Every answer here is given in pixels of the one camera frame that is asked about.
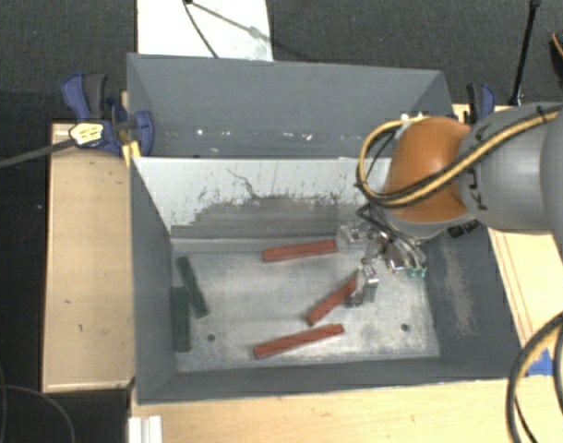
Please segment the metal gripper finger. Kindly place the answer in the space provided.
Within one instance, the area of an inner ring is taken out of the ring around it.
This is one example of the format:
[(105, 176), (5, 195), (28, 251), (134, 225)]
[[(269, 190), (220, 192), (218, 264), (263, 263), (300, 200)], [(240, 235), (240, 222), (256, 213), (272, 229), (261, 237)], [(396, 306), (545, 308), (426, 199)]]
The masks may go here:
[(346, 301), (349, 307), (358, 307), (375, 301), (379, 275), (372, 266), (360, 267), (354, 275), (355, 291)]
[(363, 223), (343, 224), (338, 228), (335, 243), (340, 253), (364, 254), (368, 244), (370, 229)]

